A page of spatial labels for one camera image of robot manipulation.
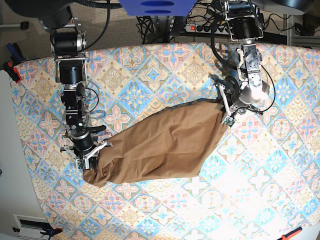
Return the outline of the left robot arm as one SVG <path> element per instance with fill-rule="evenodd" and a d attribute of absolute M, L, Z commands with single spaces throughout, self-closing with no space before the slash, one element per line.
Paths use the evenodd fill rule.
<path fill-rule="evenodd" d="M 231 128 L 246 113 L 264 114 L 264 110 L 256 105 L 269 97 L 271 86 L 263 80 L 262 54 L 255 43 L 264 36 L 263 25 L 258 7 L 250 0 L 214 0 L 212 3 L 215 11 L 210 25 L 212 52 L 224 67 L 237 72 L 237 78 L 209 76 L 222 97 L 225 109 L 222 123 Z M 215 47 L 215 33 L 222 28 L 226 29 L 231 41 L 240 44 L 236 49 L 237 65 L 227 62 Z"/>

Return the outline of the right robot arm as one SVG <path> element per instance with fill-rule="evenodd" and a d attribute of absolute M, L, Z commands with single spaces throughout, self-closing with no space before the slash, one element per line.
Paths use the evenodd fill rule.
<path fill-rule="evenodd" d="M 65 144 L 61 152 L 74 159 L 78 169 L 96 169 L 100 150 L 111 143 L 98 141 L 98 133 L 105 125 L 92 126 L 91 110 L 86 104 L 87 62 L 89 54 L 86 34 L 79 29 L 80 23 L 73 18 L 70 4 L 54 3 L 47 16 L 40 17 L 43 28 L 50 33 L 51 52 L 54 57 L 55 81 L 63 85 L 60 99 L 65 107 L 63 126 L 65 137 L 72 144 Z"/>

